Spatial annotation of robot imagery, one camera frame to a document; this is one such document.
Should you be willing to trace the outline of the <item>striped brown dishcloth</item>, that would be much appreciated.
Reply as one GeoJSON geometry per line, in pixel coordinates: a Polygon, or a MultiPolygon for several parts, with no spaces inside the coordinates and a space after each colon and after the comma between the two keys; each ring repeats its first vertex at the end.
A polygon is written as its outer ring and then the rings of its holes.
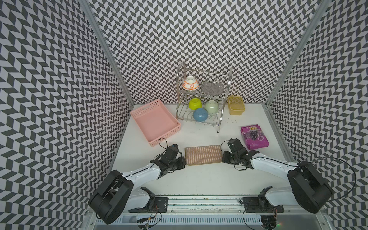
{"type": "Polygon", "coordinates": [[[185,148],[187,165],[221,163],[222,155],[220,145],[185,148]]]}

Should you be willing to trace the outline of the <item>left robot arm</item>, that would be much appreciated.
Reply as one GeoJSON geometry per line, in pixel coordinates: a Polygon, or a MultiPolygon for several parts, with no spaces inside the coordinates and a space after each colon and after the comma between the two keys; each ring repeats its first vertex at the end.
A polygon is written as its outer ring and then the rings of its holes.
{"type": "Polygon", "coordinates": [[[170,145],[145,167],[124,173],[111,171],[93,192],[88,205],[105,224],[113,223],[126,211],[155,211],[156,195],[144,185],[182,170],[185,165],[185,157],[178,145],[170,145]]]}

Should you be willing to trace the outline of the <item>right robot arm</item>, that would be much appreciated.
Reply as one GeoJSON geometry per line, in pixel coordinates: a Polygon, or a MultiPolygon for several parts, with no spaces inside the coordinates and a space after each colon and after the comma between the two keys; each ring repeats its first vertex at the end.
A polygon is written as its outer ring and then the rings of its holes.
{"type": "Polygon", "coordinates": [[[226,141],[229,151],[224,151],[222,162],[242,166],[243,170],[267,172],[288,182],[287,187],[264,188],[251,203],[258,212],[267,212],[281,206],[300,206],[316,214],[332,197],[333,190],[312,163],[290,163],[268,157],[256,150],[248,151],[238,139],[226,141]]]}

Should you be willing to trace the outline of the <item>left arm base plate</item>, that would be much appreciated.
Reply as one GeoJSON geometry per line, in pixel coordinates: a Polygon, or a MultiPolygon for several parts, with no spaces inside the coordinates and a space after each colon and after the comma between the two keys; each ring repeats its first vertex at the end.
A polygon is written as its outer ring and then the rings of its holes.
{"type": "Polygon", "coordinates": [[[168,201],[168,197],[156,196],[148,188],[141,187],[131,193],[124,211],[130,213],[148,213],[150,211],[166,213],[168,201]]]}

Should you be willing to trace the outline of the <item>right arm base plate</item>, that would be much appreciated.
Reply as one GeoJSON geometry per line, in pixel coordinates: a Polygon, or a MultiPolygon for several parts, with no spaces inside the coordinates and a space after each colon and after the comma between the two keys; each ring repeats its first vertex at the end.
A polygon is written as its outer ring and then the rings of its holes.
{"type": "Polygon", "coordinates": [[[282,205],[274,206],[265,197],[272,186],[269,186],[261,191],[258,196],[243,197],[239,203],[244,206],[247,213],[284,213],[282,205]]]}

